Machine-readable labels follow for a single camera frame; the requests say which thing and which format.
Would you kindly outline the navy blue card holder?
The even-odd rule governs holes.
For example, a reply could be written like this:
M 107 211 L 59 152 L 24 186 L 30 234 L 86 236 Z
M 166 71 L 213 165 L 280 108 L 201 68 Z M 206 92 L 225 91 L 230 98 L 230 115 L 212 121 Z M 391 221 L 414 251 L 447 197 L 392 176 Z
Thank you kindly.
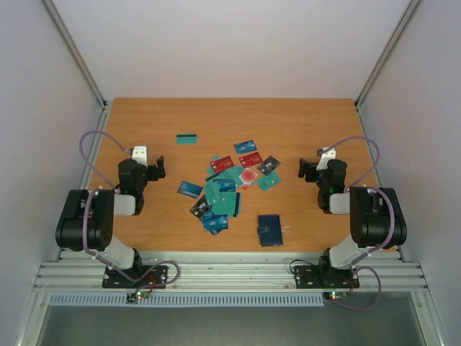
M 279 215 L 259 215 L 257 234 L 262 247 L 282 246 L 282 227 Z

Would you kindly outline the blue card bottom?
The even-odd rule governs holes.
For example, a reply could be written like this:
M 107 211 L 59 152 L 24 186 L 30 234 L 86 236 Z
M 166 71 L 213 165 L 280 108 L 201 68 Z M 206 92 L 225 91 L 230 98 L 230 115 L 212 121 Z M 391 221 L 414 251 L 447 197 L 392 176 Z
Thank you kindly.
M 228 216 L 209 214 L 202 217 L 202 225 L 204 229 L 210 232 L 213 236 L 219 234 L 222 230 L 228 229 Z

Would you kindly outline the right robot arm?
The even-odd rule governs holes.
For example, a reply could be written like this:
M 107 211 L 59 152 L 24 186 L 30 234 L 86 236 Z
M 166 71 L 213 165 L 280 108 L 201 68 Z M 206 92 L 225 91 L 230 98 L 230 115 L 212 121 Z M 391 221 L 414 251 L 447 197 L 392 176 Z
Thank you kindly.
M 332 287 L 352 277 L 364 258 L 381 249 L 400 246 L 407 225 L 393 188 L 345 188 L 347 164 L 330 159 L 325 164 L 300 160 L 298 177 L 318 187 L 318 207 L 326 214 L 348 215 L 349 235 L 328 248 L 315 266 L 320 283 Z

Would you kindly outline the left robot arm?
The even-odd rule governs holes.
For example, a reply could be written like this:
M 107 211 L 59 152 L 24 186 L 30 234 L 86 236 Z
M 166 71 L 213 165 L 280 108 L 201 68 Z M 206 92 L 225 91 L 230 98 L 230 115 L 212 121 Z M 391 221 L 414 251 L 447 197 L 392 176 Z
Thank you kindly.
M 85 252 L 106 265 L 129 287 L 139 286 L 146 276 L 138 250 L 114 235 L 117 216 L 138 216 L 144 206 L 144 189 L 149 182 L 166 176 L 164 158 L 153 165 L 141 159 L 118 164 L 119 184 L 114 189 L 71 190 L 55 230 L 61 249 Z

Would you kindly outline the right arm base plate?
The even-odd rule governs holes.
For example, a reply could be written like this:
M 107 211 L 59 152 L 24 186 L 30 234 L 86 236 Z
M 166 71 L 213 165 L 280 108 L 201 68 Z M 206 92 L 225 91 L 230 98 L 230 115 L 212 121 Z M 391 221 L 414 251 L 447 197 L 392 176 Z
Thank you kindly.
M 350 270 L 329 268 L 326 271 L 317 265 L 298 265 L 293 267 L 295 285 L 298 289 L 359 288 L 359 280 L 353 278 Z

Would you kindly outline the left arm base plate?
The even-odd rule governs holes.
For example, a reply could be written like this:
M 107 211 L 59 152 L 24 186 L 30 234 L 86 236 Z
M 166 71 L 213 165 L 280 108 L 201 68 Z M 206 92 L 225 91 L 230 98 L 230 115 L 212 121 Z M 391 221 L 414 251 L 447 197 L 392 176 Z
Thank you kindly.
M 124 275 L 116 270 L 105 269 L 102 279 L 103 288 L 138 288 L 144 285 L 148 287 L 154 285 L 155 288 L 165 288 L 166 280 L 169 278 L 169 270 L 165 265 L 160 265 L 148 272 L 146 276 L 141 276 L 148 269 L 147 265 L 142 265 L 139 269 L 132 268 L 124 270 Z

